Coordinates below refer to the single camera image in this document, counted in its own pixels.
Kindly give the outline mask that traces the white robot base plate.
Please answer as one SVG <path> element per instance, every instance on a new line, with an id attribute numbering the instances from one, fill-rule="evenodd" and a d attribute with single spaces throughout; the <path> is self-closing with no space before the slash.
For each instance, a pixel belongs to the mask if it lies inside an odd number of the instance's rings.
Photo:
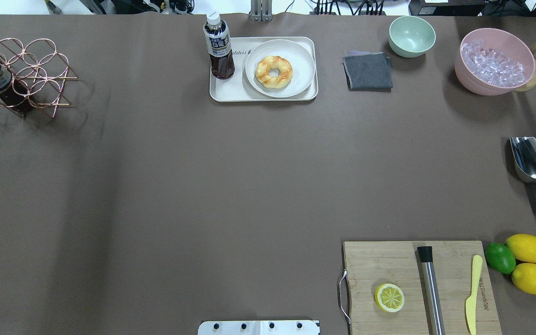
<path id="1" fill-rule="evenodd" d="M 198 327 L 198 335 L 320 335 L 315 320 L 208 321 Z"/>

